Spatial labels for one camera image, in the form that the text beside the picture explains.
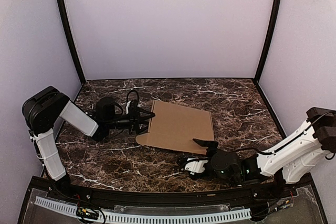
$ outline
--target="cardboard box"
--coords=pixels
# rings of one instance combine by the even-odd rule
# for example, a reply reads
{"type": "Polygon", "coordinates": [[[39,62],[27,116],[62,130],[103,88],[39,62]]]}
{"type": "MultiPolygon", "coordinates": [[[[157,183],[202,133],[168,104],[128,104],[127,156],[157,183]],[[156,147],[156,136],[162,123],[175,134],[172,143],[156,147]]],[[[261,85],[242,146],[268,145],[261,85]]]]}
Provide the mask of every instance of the cardboard box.
{"type": "Polygon", "coordinates": [[[193,138],[214,141],[211,113],[172,103],[154,101],[148,133],[138,135],[138,144],[168,150],[205,154],[193,138]]]}

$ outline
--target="marble tabletop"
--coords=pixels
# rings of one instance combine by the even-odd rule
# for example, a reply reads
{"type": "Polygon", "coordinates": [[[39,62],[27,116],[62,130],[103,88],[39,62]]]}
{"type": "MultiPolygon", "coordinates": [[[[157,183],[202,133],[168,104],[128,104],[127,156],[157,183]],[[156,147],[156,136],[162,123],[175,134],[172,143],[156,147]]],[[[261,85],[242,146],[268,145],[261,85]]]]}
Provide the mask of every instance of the marble tabletop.
{"type": "MultiPolygon", "coordinates": [[[[250,79],[132,79],[88,81],[75,103],[91,114],[100,98],[112,96],[125,107],[126,94],[137,90],[140,106],[153,100],[210,111],[215,140],[227,151],[241,147],[265,150],[281,136],[250,79]]],[[[181,152],[136,143],[127,131],[111,131],[97,143],[67,123],[58,138],[61,160],[75,185],[140,192],[192,192],[230,188],[216,178],[192,180],[179,171],[181,152]]],[[[248,157],[254,151],[239,155],[248,157]]]]}

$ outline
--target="white perforated strip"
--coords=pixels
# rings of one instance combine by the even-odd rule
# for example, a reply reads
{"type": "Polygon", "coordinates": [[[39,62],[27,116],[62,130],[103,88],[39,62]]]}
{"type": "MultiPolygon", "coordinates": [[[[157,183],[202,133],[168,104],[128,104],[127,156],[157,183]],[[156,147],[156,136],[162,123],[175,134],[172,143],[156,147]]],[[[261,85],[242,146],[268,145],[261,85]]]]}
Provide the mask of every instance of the white perforated strip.
{"type": "MultiPolygon", "coordinates": [[[[75,204],[64,204],[52,199],[36,196],[35,204],[54,212],[76,218],[75,204]]],[[[220,212],[216,214],[205,215],[187,215],[187,216],[146,216],[146,215],[127,215],[114,212],[103,211],[106,217],[106,223],[132,223],[132,224],[218,224],[251,218],[250,209],[236,210],[230,212],[220,212]]],[[[99,213],[96,222],[103,222],[104,218],[99,213]]]]}

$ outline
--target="cardboard flap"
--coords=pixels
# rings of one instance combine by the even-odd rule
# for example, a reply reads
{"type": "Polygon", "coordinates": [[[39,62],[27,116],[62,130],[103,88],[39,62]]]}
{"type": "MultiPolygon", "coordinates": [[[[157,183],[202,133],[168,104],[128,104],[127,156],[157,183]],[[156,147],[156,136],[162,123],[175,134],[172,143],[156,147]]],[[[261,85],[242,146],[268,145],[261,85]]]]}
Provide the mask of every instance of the cardboard flap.
{"type": "Polygon", "coordinates": [[[205,154],[193,138],[213,141],[214,131],[210,112],[167,102],[154,101],[155,117],[148,133],[136,137],[141,145],[174,151],[205,154]]]}

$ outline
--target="white wall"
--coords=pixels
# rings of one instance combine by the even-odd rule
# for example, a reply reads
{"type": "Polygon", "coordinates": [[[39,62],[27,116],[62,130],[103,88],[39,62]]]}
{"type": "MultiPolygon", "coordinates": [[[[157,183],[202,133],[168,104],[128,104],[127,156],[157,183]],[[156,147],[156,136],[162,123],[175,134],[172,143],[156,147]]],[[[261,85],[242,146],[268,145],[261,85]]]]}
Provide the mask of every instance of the white wall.
{"type": "Polygon", "coordinates": [[[21,113],[49,85],[74,97],[80,88],[56,0],[0,0],[0,223],[17,223],[41,164],[21,113]]]}
{"type": "MultiPolygon", "coordinates": [[[[281,0],[261,87],[287,134],[313,107],[336,109],[336,0],[281,0]]],[[[330,224],[336,223],[336,159],[313,171],[330,224]]]]}
{"type": "Polygon", "coordinates": [[[253,77],[273,0],[66,0],[87,79],[253,77]]]}

